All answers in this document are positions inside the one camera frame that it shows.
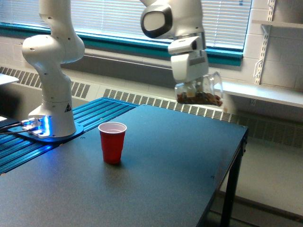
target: red plastic cup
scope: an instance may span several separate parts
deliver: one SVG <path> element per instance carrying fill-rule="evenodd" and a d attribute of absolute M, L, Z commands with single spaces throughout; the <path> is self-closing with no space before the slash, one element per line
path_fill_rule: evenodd
<path fill-rule="evenodd" d="M 109 164 L 118 164 L 121 154 L 127 126 L 118 122 L 106 122 L 99 125 L 103 160 Z"/>

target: table leg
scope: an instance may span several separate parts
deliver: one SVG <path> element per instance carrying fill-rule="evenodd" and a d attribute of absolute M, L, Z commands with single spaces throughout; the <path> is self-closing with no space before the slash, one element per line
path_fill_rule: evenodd
<path fill-rule="evenodd" d="M 230 223 L 243 152 L 243 146 L 241 146 L 236 160 L 229 171 L 220 227 L 228 227 Z"/>

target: radiator grille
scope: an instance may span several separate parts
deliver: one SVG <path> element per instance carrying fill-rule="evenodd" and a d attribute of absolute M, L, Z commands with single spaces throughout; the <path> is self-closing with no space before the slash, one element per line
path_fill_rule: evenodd
<path fill-rule="evenodd" d="M 276 122 L 264 121 L 245 116 L 238 116 L 230 113 L 223 113 L 221 111 L 203 107 L 182 105 L 174 101 L 168 101 L 165 99 L 159 99 L 150 96 L 136 95 L 111 89 L 106 89 L 103 96 L 131 102 L 134 104 L 153 105 L 174 111 L 244 125 L 249 128 L 249 135 L 252 137 L 273 141 L 276 143 L 285 144 L 296 148 L 303 147 L 302 126 L 288 126 Z"/>
<path fill-rule="evenodd" d="M 20 71 L 16 69 L 10 69 L 6 67 L 0 67 L 0 73 L 16 77 L 19 79 L 18 84 L 22 84 L 29 87 L 41 88 L 41 80 L 38 74 Z M 71 82 L 71 95 L 79 98 L 86 98 L 89 92 L 90 85 L 78 82 Z"/>

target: window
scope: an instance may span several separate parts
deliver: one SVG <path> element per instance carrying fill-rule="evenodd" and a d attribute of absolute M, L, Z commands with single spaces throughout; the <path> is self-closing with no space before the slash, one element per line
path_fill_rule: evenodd
<path fill-rule="evenodd" d="M 242 50 L 251 0 L 201 2 L 207 46 Z M 150 40 L 140 27 L 144 7 L 139 0 L 71 0 L 72 21 L 78 32 Z M 38 0 L 2 0 L 0 22 L 48 27 L 38 12 Z"/>

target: warning label sticker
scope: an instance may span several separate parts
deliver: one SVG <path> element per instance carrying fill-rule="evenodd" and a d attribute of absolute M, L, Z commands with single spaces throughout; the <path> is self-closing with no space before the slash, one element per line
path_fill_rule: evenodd
<path fill-rule="evenodd" d="M 71 105 L 68 103 L 65 109 L 65 113 L 71 111 Z"/>

